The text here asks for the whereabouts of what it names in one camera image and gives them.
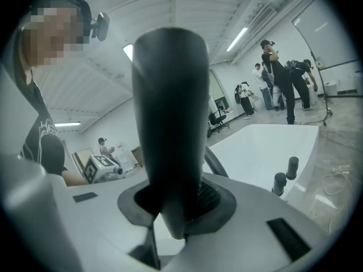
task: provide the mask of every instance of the man in black shirt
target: man in black shirt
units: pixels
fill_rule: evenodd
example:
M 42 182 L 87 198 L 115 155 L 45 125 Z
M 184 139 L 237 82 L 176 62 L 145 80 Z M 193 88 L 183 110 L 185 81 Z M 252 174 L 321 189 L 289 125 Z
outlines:
M 272 48 L 268 40 L 261 42 L 263 50 L 262 60 L 265 63 L 268 72 L 274 76 L 274 84 L 277 85 L 282 94 L 286 98 L 286 107 L 288 109 L 287 121 L 288 124 L 293 125 L 295 122 L 294 108 L 295 108 L 295 95 L 293 85 L 290 80 L 290 73 L 278 61 L 278 55 Z
M 309 89 L 305 80 L 302 78 L 304 73 L 308 73 L 310 79 L 313 81 L 314 91 L 316 92 L 318 90 L 318 85 L 316 84 L 315 78 L 310 71 L 311 62 L 308 59 L 304 60 L 304 62 L 292 61 L 288 64 L 288 66 L 290 66 L 289 69 L 291 71 L 292 83 L 300 95 L 303 108 L 304 110 L 308 110 L 310 109 L 310 97 Z
M 38 5 L 42 15 L 35 21 L 30 19 L 29 13 L 23 19 L 25 23 L 20 22 L 1 58 L 10 78 L 38 113 L 22 150 L 19 150 L 20 155 L 41 164 L 47 173 L 62 176 L 67 186 L 83 185 L 86 180 L 64 167 L 64 147 L 33 80 L 32 68 L 50 65 L 53 59 L 63 55 L 65 44 L 75 45 L 82 41 L 86 26 L 83 22 L 85 19 L 90 21 L 91 11 L 87 2 L 81 2 L 83 7 L 76 0 L 57 1 L 57 8 Z

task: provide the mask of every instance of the office chair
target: office chair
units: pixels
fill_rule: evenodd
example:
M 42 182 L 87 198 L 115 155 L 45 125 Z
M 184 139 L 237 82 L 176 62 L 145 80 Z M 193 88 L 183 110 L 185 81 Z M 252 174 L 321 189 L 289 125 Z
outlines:
M 215 113 L 219 112 L 220 116 L 218 118 L 216 118 Z M 223 124 L 223 120 L 227 117 L 226 115 L 221 115 L 221 110 L 218 110 L 217 112 L 210 112 L 209 113 L 209 121 L 212 125 L 217 125 L 217 127 L 215 128 L 216 130 L 221 130 L 223 127 L 228 127 L 228 129 L 230 129 L 230 126 L 228 123 Z

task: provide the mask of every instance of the black joystick handle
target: black joystick handle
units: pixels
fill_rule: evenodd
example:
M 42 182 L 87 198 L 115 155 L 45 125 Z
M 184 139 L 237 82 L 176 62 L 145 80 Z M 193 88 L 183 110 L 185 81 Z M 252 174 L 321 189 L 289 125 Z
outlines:
M 296 178 L 296 172 L 298 167 L 299 167 L 299 159 L 295 156 L 290 157 L 288 171 L 286 173 L 288 179 L 293 180 Z
M 286 174 L 279 172 L 275 175 L 275 180 L 273 182 L 272 192 L 281 196 L 284 193 L 284 187 L 287 183 Z
M 161 28 L 134 44 L 133 98 L 151 201 L 176 239 L 196 206 L 208 121 L 209 69 L 204 40 Z

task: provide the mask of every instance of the black t-shirt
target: black t-shirt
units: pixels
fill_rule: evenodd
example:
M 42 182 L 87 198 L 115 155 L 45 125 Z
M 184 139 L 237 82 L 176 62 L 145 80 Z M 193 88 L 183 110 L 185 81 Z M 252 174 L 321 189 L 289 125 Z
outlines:
M 310 68 L 303 62 L 297 62 L 291 75 L 292 77 L 301 77 L 305 72 L 310 73 Z
M 264 52 L 262 54 L 262 60 L 266 64 L 268 72 L 271 73 L 272 70 L 275 77 L 275 83 L 278 83 L 280 80 L 283 79 L 288 79 L 289 72 L 286 70 L 286 68 L 284 68 L 279 61 L 270 61 L 270 56 L 270 53 Z
M 66 170 L 64 167 L 64 147 L 38 86 L 33 80 L 29 85 L 26 84 L 26 75 L 19 58 L 19 38 L 20 30 L 17 30 L 5 48 L 2 63 L 18 89 L 39 114 L 28 133 L 23 149 L 19 150 L 20 155 L 40 163 L 47 173 L 61 175 L 62 171 Z

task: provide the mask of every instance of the floor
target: floor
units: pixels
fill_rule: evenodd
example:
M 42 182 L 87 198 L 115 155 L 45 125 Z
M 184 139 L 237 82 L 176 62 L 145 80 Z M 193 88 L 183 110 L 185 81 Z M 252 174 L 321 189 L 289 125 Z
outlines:
M 328 106 L 333 116 L 327 119 L 327 126 L 319 122 L 326 114 L 322 99 L 311 111 L 302 110 L 301 102 L 297 101 L 295 117 L 302 124 L 311 123 L 320 129 L 318 155 L 303 204 L 307 206 L 307 216 L 326 234 L 332 234 L 344 226 L 362 188 L 363 147 L 359 142 L 363 137 L 363 99 L 334 98 L 328 100 Z M 213 134 L 207 145 L 212 146 L 247 125 L 286 124 L 286 111 L 264 109 L 255 112 L 249 120 L 244 118 L 231 122 L 230 129 L 225 127 L 220 133 Z

